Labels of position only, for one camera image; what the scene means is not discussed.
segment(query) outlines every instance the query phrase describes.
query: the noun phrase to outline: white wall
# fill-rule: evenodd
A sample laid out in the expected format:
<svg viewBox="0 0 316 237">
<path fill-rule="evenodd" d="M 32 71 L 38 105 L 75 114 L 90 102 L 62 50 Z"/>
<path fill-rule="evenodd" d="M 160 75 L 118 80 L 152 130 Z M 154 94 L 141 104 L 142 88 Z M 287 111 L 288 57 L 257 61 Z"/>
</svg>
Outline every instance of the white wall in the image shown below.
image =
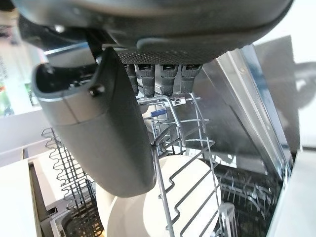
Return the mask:
<svg viewBox="0 0 316 237">
<path fill-rule="evenodd" d="M 293 61 L 296 64 L 310 63 L 316 70 L 316 1 L 295 0 L 285 18 L 267 35 L 256 41 L 255 45 L 271 42 L 284 36 L 291 36 Z M 311 85 L 316 77 L 307 78 Z M 306 79 L 296 78 L 297 89 L 306 83 Z M 316 95 L 308 104 L 299 108 L 299 128 L 301 146 L 316 147 Z"/>
<path fill-rule="evenodd" d="M 42 110 L 0 118 L 0 154 L 43 140 L 41 133 L 48 127 Z"/>
</svg>

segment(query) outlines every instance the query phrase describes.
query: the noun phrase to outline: cylindrical container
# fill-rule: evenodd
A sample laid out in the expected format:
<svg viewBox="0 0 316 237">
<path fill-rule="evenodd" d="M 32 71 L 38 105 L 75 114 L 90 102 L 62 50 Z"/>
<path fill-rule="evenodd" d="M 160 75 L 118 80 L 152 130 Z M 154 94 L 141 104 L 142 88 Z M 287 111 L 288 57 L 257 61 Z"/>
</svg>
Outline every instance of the cylindrical container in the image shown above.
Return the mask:
<svg viewBox="0 0 316 237">
<path fill-rule="evenodd" d="M 226 237 L 237 237 L 235 206 L 226 202 L 219 206 L 219 212 L 222 216 L 224 234 Z"/>
<path fill-rule="evenodd" d="M 107 192 L 122 198 L 156 182 L 151 146 L 131 83 L 113 49 L 96 66 L 39 65 L 33 88 L 63 143 Z"/>
</svg>

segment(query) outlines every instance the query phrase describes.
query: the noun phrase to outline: metal tine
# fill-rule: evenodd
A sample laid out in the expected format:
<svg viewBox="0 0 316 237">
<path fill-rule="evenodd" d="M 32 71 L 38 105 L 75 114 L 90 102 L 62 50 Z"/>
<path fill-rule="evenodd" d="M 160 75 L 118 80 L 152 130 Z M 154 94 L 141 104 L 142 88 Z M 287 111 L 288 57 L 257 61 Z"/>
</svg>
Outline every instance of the metal tine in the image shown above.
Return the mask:
<svg viewBox="0 0 316 237">
<path fill-rule="evenodd" d="M 189 164 L 191 164 L 195 159 L 197 159 L 203 152 L 205 152 L 208 149 L 208 147 L 204 148 L 202 151 L 200 151 L 197 155 L 195 155 L 191 160 L 189 160 L 187 163 L 185 163 L 180 169 L 178 169 L 176 172 L 174 172 L 170 178 L 169 182 L 171 185 L 166 189 L 166 193 L 168 193 L 171 189 L 174 187 L 174 182 L 172 179 L 176 177 L 182 170 L 184 170 Z"/>
<path fill-rule="evenodd" d="M 156 146 L 158 145 L 162 139 L 165 137 L 165 135 L 170 132 L 172 129 L 176 128 L 176 125 L 173 124 L 171 126 L 169 126 L 168 128 L 166 128 L 153 142 L 153 145 Z"/>
<path fill-rule="evenodd" d="M 174 210 L 177 213 L 176 217 L 172 220 L 172 223 L 174 224 L 179 218 L 180 218 L 180 211 L 178 210 L 178 207 L 181 203 L 193 192 L 193 190 L 210 174 L 212 170 L 208 170 L 197 182 L 193 185 L 193 187 L 186 193 L 184 196 L 175 204 Z"/>
<path fill-rule="evenodd" d="M 198 111 L 198 116 L 199 116 L 200 120 L 201 120 L 201 121 L 205 121 L 205 119 L 204 119 L 203 116 L 202 116 L 201 110 L 200 110 L 200 108 L 199 108 L 199 106 L 198 106 L 198 101 L 197 101 L 195 95 L 194 95 L 193 93 L 190 93 L 190 96 L 191 96 L 191 98 L 192 98 L 192 100 L 193 100 L 193 104 L 194 104 L 195 108 L 196 108 L 197 111 Z M 203 128 L 203 133 L 206 133 L 206 126 L 205 126 L 205 123 L 202 123 L 202 128 Z"/>
<path fill-rule="evenodd" d="M 202 230 L 201 234 L 199 235 L 199 237 L 203 236 L 203 234 L 205 233 L 205 231 L 207 230 L 207 228 L 209 227 L 209 225 L 211 224 L 211 222 L 213 221 L 213 219 L 215 218 L 216 214 L 218 211 L 216 211 L 214 213 L 214 215 L 212 216 L 212 218 L 209 220 L 209 222 L 207 222 L 206 226 L 204 227 L 204 229 Z"/>
<path fill-rule="evenodd" d="M 203 207 L 207 204 L 207 202 L 210 200 L 210 198 L 213 196 L 215 191 L 218 189 L 219 185 L 216 186 L 216 188 L 210 193 L 210 195 L 206 198 L 206 200 L 202 203 L 202 205 L 198 208 L 198 210 L 194 213 L 194 215 L 191 217 L 191 219 L 187 222 L 187 224 L 183 227 L 183 229 L 180 232 L 180 236 L 183 235 L 183 233 L 186 231 L 186 229 L 189 227 L 189 225 L 194 221 L 194 219 L 198 216 L 200 211 L 203 209 Z"/>
<path fill-rule="evenodd" d="M 176 140 L 168 143 L 168 145 L 164 146 L 162 148 L 162 150 L 166 151 L 166 149 L 168 149 L 169 147 L 173 146 L 174 144 L 176 144 L 177 142 L 180 142 L 181 141 L 181 137 L 178 137 Z"/>
</svg>

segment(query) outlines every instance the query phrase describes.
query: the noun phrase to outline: wire rack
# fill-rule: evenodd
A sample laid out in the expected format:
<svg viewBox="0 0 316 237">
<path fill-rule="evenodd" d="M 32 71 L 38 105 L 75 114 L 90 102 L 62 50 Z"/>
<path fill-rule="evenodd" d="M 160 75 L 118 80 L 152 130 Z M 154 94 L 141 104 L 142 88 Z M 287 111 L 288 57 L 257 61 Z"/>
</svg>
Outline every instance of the wire rack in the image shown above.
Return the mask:
<svg viewBox="0 0 316 237">
<path fill-rule="evenodd" d="M 50 139 L 46 147 L 52 150 L 49 157 L 55 161 L 53 169 L 58 171 L 57 180 L 61 181 L 64 200 L 68 202 L 71 221 L 66 226 L 67 236 L 100 236 L 104 228 L 97 209 L 94 181 L 67 150 L 53 128 L 45 129 L 42 136 Z"/>
<path fill-rule="evenodd" d="M 201 210 L 205 207 L 206 203 L 210 198 L 215 195 L 217 201 L 217 207 L 220 205 L 220 197 L 218 197 L 218 188 L 220 184 L 216 182 L 214 168 L 217 166 L 215 161 L 212 159 L 210 148 L 214 145 L 214 142 L 210 140 L 206 134 L 206 122 L 207 119 L 203 118 L 201 110 L 198 106 L 198 100 L 193 93 L 190 94 L 176 94 L 172 97 L 167 96 L 156 96 L 153 98 L 141 98 L 138 99 L 138 104 L 140 106 L 150 106 L 154 105 L 159 108 L 158 111 L 162 111 L 156 116 L 155 113 L 152 113 L 152 116 L 145 118 L 145 123 L 151 123 L 153 131 L 153 157 L 157 170 L 157 181 L 160 188 L 160 196 L 163 203 L 163 208 L 166 215 L 167 225 L 166 229 L 169 231 L 171 237 L 175 236 L 173 225 L 180 218 L 179 206 L 181 203 L 193 192 L 193 190 L 206 178 L 206 176 L 212 173 L 212 179 L 214 182 L 214 188 L 208 190 L 209 195 L 207 199 L 201 203 L 200 207 L 196 210 L 194 215 L 189 219 L 187 224 L 182 228 L 180 236 L 183 236 L 185 231 L 188 229 L 190 224 L 198 216 Z M 194 116 L 192 118 L 180 119 L 176 113 L 177 106 L 185 106 L 188 109 L 194 110 Z M 193 127 L 193 129 L 185 130 L 185 127 Z M 165 188 L 163 183 L 163 178 L 161 174 L 161 168 L 159 165 L 159 159 L 167 155 L 182 155 L 184 153 L 188 154 L 189 150 L 186 147 L 190 147 L 191 143 L 199 144 L 199 149 L 196 149 L 196 153 L 192 155 L 192 159 L 178 169 L 169 177 L 169 182 L 171 185 L 168 188 Z M 167 193 L 170 192 L 174 187 L 175 183 L 173 179 L 179 175 L 186 167 L 188 167 L 195 159 L 203 159 L 209 161 L 209 170 L 204 174 L 198 182 L 193 185 L 190 190 L 183 196 L 179 198 L 179 201 L 175 206 L 169 206 Z M 174 209 L 177 213 L 175 218 L 171 218 L 170 210 Z M 217 210 L 212 216 L 210 216 L 209 221 L 205 225 L 201 233 L 197 233 L 197 236 L 203 236 L 205 231 L 208 229 L 209 225 L 212 223 L 216 216 L 219 216 L 220 213 Z M 213 236 L 222 236 L 222 223 L 219 221 L 217 228 L 212 233 Z"/>
<path fill-rule="evenodd" d="M 255 177 L 258 174 L 227 167 L 215 170 L 215 174 L 220 180 L 222 200 L 235 205 L 238 236 L 265 237 L 280 184 L 267 176 Z"/>
</svg>

